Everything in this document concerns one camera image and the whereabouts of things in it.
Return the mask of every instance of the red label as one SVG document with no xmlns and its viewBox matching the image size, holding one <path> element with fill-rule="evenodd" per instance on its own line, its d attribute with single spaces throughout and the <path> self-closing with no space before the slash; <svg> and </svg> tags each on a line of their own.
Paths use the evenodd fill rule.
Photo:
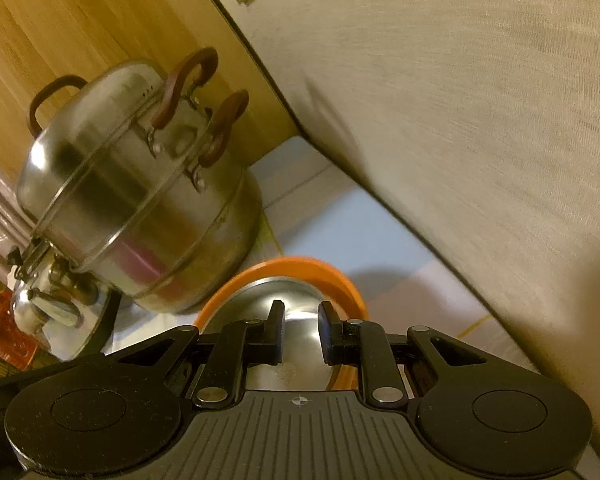
<svg viewBox="0 0 600 480">
<path fill-rule="evenodd" d="M 0 292 L 0 359 L 26 370 L 36 354 L 38 343 L 33 336 L 18 329 L 11 315 L 11 295 L 8 289 Z"/>
</svg>

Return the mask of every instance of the pot handle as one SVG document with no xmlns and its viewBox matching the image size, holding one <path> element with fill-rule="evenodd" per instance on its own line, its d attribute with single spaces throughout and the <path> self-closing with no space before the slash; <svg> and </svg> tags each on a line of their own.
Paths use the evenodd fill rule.
<svg viewBox="0 0 600 480">
<path fill-rule="evenodd" d="M 212 46 L 190 54 L 169 74 L 164 84 L 164 97 L 151 119 L 151 126 L 156 130 L 163 129 L 173 119 L 184 82 L 189 73 L 197 66 L 200 66 L 200 72 L 194 76 L 192 86 L 204 85 L 216 73 L 218 53 Z"/>
<path fill-rule="evenodd" d="M 87 82 L 78 75 L 63 75 L 58 79 L 54 79 L 33 97 L 27 111 L 27 126 L 34 139 L 37 139 L 39 134 L 42 133 L 42 127 L 36 119 L 36 112 L 40 105 L 65 86 L 75 86 L 78 90 L 81 90 L 86 84 Z"/>
<path fill-rule="evenodd" d="M 248 104 L 249 93 L 246 90 L 237 91 L 222 101 L 218 111 L 211 117 L 208 127 L 211 143 L 198 157 L 201 168 L 209 168 L 220 159 L 229 144 L 232 126 L 244 113 Z"/>
</svg>

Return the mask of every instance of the metal bowl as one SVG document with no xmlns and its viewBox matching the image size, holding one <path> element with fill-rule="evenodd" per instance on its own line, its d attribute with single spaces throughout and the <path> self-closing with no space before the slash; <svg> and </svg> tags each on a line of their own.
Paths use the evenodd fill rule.
<svg viewBox="0 0 600 480">
<path fill-rule="evenodd" d="M 326 390 L 334 368 L 324 363 L 318 335 L 318 305 L 327 298 L 301 280 L 272 276 L 249 283 L 232 294 L 209 320 L 202 333 L 216 333 L 239 319 L 267 319 L 271 303 L 285 304 L 282 362 L 249 368 L 248 390 Z"/>
</svg>

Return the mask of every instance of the orange rim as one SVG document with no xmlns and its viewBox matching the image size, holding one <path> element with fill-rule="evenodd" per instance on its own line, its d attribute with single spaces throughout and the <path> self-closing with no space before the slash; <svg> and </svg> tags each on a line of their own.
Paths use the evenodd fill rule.
<svg viewBox="0 0 600 480">
<path fill-rule="evenodd" d="M 350 318 L 369 319 L 365 302 L 356 287 L 342 272 L 332 265 L 305 256 L 282 256 L 257 264 L 244 270 L 226 282 L 206 302 L 198 314 L 194 325 L 203 330 L 216 310 L 245 285 L 268 278 L 269 276 L 288 276 L 310 283 L 331 298 Z M 330 390 L 350 390 L 357 386 L 358 371 L 355 367 L 340 366 Z"/>
</svg>

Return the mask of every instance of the beige wall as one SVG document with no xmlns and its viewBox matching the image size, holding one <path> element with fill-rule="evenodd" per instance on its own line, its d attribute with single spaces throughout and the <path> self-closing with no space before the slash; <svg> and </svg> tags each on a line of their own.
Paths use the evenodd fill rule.
<svg viewBox="0 0 600 480">
<path fill-rule="evenodd" d="M 19 174 L 33 142 L 26 109 L 57 76 L 91 80 L 129 58 L 153 59 L 168 71 L 207 45 L 216 47 L 220 63 L 199 92 L 203 103 L 216 106 L 240 88 L 250 92 L 247 113 L 234 128 L 234 153 L 250 163 L 298 132 L 211 0 L 0 0 L 0 166 L 11 178 Z M 60 92 L 43 105 L 41 123 L 68 97 Z"/>
<path fill-rule="evenodd" d="M 221 0 L 600 432 L 600 0 Z"/>
</svg>

